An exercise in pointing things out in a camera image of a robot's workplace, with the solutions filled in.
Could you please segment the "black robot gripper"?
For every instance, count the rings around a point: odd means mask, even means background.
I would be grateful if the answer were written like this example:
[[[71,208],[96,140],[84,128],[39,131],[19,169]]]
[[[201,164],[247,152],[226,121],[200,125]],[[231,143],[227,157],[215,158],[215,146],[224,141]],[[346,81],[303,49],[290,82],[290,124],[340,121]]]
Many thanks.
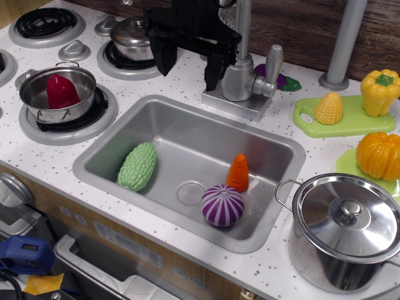
[[[169,7],[146,7],[146,31],[158,71],[167,76],[176,63],[178,48],[207,57],[206,91],[216,89],[236,61],[241,35],[219,17],[216,1],[171,1]]]

